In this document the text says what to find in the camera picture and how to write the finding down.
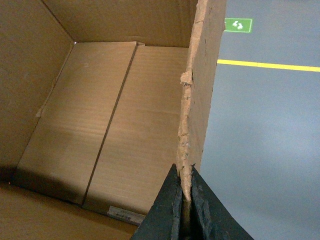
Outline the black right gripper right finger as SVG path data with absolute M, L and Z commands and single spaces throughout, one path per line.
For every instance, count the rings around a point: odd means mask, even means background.
M 191 167 L 191 239 L 252 240 L 194 166 Z

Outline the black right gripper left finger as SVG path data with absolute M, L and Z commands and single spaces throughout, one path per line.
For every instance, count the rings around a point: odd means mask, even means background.
M 132 240 L 178 240 L 182 207 L 181 179 L 173 164 L 148 214 Z

